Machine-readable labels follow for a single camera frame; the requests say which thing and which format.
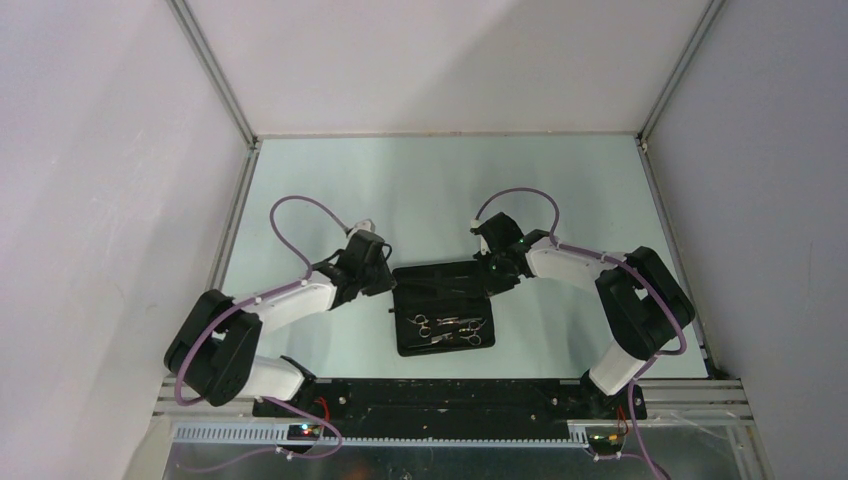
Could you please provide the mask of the black zip tool case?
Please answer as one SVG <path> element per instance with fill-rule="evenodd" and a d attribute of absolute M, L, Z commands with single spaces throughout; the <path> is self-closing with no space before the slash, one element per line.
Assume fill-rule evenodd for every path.
<path fill-rule="evenodd" d="M 494 315 L 490 299 L 483 296 L 432 295 L 414 289 L 399 286 L 403 277 L 433 277 L 475 275 L 480 280 L 479 266 L 474 261 L 449 262 L 431 265 L 399 267 L 392 271 L 397 282 L 392 290 L 393 307 L 390 312 L 395 317 L 395 337 L 397 352 L 402 357 L 415 357 L 432 354 L 450 353 L 464 350 L 489 348 L 496 344 Z M 469 326 L 450 326 L 435 328 L 433 335 L 421 338 L 418 327 L 408 322 L 408 318 L 423 314 L 428 318 L 444 317 L 484 317 L 487 319 L 479 329 L 482 344 L 476 347 L 459 342 L 429 344 L 429 339 L 449 331 Z"/>

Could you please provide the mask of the silver straight scissors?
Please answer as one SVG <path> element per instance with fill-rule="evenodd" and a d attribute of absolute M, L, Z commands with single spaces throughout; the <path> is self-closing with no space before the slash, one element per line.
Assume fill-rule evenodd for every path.
<path fill-rule="evenodd" d="M 476 347 L 482 344 L 482 338 L 476 329 L 460 328 L 429 339 L 430 345 L 446 342 L 459 342 Z"/>

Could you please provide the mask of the silver thinning scissors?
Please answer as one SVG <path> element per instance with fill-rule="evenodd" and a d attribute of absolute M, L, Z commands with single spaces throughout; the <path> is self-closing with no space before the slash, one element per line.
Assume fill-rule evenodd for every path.
<path fill-rule="evenodd" d="M 484 317 L 444 317 L 444 318 L 428 318 L 423 314 L 415 315 L 413 318 L 408 318 L 408 322 L 418 327 L 418 334 L 421 338 L 428 338 L 433 335 L 435 328 L 461 326 L 479 329 L 486 323 Z"/>

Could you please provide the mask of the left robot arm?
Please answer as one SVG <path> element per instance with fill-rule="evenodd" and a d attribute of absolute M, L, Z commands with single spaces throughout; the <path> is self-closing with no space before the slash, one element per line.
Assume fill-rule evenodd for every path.
<path fill-rule="evenodd" d="M 308 372 L 292 360 L 258 354 L 263 335 L 361 296 L 391 291 L 392 247 L 374 232 L 355 229 L 345 248 L 311 265 L 304 279 L 236 301 L 218 289 L 199 296 L 163 358 L 175 374 L 181 406 L 223 406 L 240 395 L 277 399 L 292 416 L 316 403 Z"/>

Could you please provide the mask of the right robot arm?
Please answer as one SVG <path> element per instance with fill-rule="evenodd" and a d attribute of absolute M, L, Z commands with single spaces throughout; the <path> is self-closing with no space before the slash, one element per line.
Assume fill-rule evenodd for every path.
<path fill-rule="evenodd" d="M 581 402 L 591 416 L 610 416 L 620 407 L 626 384 L 672 339 L 686 340 L 683 330 L 696 311 L 654 250 L 607 253 L 559 244 L 544 230 L 523 233 L 504 213 L 472 220 L 470 231 L 481 239 L 474 257 L 488 296 L 533 278 L 598 296 L 613 340 L 583 377 Z"/>

